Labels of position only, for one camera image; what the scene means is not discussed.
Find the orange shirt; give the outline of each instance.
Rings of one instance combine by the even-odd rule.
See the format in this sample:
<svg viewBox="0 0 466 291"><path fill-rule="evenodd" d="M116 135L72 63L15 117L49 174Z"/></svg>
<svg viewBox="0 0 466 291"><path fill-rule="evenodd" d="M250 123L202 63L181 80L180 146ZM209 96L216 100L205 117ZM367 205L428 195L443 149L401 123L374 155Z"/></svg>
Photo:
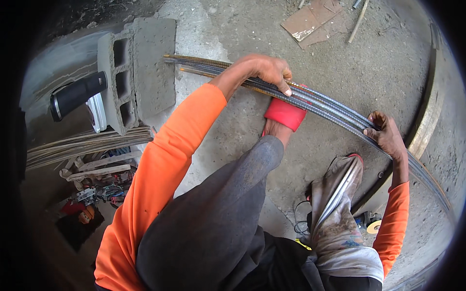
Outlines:
<svg viewBox="0 0 466 291"><path fill-rule="evenodd" d="M97 285L115 291L144 290L135 269L139 243L152 221L173 198L191 165L191 156L225 106L222 92L214 85L204 84L176 108L154 140L147 144L125 201L103 235L94 272ZM387 223L385 217L379 235ZM398 250L394 255L394 248L401 248L401 243L391 246L389 252L385 250L388 254L385 260L390 262L388 270L399 254Z"/></svg>
<svg viewBox="0 0 466 291"><path fill-rule="evenodd" d="M372 247L379 254L384 276L387 277L401 253L404 234L408 225L409 182L389 189L385 214Z"/></svg>

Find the grinding disc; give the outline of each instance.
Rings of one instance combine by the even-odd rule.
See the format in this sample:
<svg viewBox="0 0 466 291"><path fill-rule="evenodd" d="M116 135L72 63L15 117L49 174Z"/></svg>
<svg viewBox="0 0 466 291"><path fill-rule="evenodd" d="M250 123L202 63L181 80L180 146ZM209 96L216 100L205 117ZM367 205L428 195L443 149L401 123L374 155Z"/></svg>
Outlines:
<svg viewBox="0 0 466 291"><path fill-rule="evenodd" d="M367 232L370 234L376 234L378 233L378 229L380 227L380 224L382 223L382 220L377 220L367 227Z"/></svg>

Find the bundle of rebar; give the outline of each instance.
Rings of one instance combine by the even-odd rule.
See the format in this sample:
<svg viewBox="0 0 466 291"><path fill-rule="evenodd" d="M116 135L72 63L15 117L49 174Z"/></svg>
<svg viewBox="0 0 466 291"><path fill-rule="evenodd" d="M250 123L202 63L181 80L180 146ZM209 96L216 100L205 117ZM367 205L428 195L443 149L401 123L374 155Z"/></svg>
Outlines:
<svg viewBox="0 0 466 291"><path fill-rule="evenodd" d="M51 165L75 156L128 147L151 140L150 127L148 126L129 129L124 136L119 135L114 130L98 134L94 131L88 131L28 150L26 170Z"/></svg>
<svg viewBox="0 0 466 291"><path fill-rule="evenodd" d="M216 77L231 65L227 62L168 54L164 55L164 61L167 63L180 64L180 70L182 71L210 78ZM292 81L286 80L286 82L292 91L292 95L290 97L280 92L275 85L267 83L260 78L249 78L242 84L242 86L281 99L296 107L317 114L320 117L323 117L355 134L364 142L376 148L391 159L391 156L388 155L374 140L363 134L363 130L366 128L380 130L380 128L369 119L340 102L325 96L324 94ZM452 206L446 198L439 183L427 168L409 151L408 164L411 175L418 179L435 195L452 224L456 224L456 219L451 210Z"/></svg>

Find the leg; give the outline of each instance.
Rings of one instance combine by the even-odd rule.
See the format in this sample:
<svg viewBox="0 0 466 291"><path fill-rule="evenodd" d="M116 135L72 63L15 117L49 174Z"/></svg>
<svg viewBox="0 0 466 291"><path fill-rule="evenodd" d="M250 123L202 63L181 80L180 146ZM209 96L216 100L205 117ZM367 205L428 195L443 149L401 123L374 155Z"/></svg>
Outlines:
<svg viewBox="0 0 466 291"><path fill-rule="evenodd" d="M252 271L265 245L257 221L266 177L282 157L283 143L266 135L169 203L139 245L136 270L147 287L214 290Z"/></svg>
<svg viewBox="0 0 466 291"><path fill-rule="evenodd" d="M363 175L358 156L337 157L322 179L311 184L311 248L317 268L335 277L384 279L377 252L363 245L361 233L351 215L353 197Z"/></svg>

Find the hollow concrete block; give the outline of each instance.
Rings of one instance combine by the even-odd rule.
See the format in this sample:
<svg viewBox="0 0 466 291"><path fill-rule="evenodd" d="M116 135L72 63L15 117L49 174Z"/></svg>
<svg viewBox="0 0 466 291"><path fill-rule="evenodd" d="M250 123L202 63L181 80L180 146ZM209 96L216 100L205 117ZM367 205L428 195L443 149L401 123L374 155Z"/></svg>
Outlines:
<svg viewBox="0 0 466 291"><path fill-rule="evenodd" d="M97 68L107 77L107 89L101 92L107 123L120 135L125 135L128 129L139 125L130 30L109 33L99 39Z"/></svg>
<svg viewBox="0 0 466 291"><path fill-rule="evenodd" d="M175 104L174 66L164 63L163 55L175 53L176 21L139 17L131 29L137 113L148 124L151 117Z"/></svg>

